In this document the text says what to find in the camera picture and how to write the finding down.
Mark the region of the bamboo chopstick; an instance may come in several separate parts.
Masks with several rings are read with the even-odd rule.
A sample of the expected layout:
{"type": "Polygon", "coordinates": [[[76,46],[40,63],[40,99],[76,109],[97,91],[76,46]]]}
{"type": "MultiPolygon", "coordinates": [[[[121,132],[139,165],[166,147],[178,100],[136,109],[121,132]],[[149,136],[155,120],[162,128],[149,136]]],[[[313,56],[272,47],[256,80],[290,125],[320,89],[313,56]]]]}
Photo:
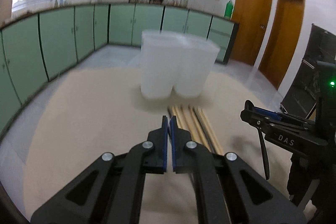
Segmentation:
{"type": "Polygon", "coordinates": [[[201,140],[198,135],[197,128],[195,127],[193,118],[190,114],[189,107],[185,107],[183,105],[173,105],[168,106],[167,111],[169,113],[169,116],[176,116],[177,118],[177,125],[179,128],[183,130],[187,130],[191,134],[191,138],[193,141],[197,143],[201,143],[201,140]]]}

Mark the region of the brown wooden door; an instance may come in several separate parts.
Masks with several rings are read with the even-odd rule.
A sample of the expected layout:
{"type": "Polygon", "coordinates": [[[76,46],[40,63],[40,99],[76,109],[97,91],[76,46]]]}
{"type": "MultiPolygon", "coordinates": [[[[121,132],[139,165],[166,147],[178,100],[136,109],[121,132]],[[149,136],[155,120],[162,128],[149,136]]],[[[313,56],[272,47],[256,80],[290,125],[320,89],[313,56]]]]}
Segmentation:
{"type": "Polygon", "coordinates": [[[301,33],[305,0],[278,0],[259,71],[278,89],[293,58],[301,33]]]}
{"type": "Polygon", "coordinates": [[[239,24],[231,58],[253,66],[268,25],[273,0],[235,0],[232,20],[239,24]]]}

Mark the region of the green lower kitchen cabinets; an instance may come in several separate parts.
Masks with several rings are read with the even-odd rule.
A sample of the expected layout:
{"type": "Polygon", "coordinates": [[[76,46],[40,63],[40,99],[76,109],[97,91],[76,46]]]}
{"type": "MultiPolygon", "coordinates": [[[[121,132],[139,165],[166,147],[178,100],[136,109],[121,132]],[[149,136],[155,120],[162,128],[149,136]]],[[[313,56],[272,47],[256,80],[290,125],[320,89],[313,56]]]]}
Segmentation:
{"type": "Polygon", "coordinates": [[[141,45],[144,30],[211,39],[228,63],[239,25],[168,5],[100,3],[28,12],[1,26],[1,132],[47,83],[108,44],[141,45]]]}

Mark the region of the black cabinet at right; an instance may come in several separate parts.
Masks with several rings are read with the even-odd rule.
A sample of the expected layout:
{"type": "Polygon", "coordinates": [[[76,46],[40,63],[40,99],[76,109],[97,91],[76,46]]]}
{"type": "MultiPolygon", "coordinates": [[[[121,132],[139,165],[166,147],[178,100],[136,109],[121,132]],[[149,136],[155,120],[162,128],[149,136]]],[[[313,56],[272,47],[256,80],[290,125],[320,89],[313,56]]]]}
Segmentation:
{"type": "Polygon", "coordinates": [[[317,84],[314,73],[317,61],[335,63],[335,35],[311,25],[309,41],[299,70],[280,109],[286,114],[309,118],[315,110],[317,84]]]}

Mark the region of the green thermos bottle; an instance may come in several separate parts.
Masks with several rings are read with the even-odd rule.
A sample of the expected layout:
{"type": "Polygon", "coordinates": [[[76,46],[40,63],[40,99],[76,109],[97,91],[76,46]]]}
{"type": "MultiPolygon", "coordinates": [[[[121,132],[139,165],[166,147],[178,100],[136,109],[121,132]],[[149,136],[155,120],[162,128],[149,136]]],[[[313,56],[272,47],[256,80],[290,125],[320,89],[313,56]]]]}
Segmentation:
{"type": "Polygon", "coordinates": [[[234,4],[232,0],[229,0],[226,4],[226,9],[224,11],[224,18],[231,19],[233,9],[234,9],[234,4]]]}

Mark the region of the white two-compartment utensil holder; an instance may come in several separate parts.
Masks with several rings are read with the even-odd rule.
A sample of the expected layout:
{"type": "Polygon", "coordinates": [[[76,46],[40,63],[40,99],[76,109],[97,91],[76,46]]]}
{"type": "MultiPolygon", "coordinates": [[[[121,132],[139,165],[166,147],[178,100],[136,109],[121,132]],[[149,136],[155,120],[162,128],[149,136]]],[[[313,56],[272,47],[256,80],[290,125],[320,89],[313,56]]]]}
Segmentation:
{"type": "Polygon", "coordinates": [[[220,51],[212,40],[172,31],[144,30],[139,84],[148,100],[200,96],[220,51]]]}

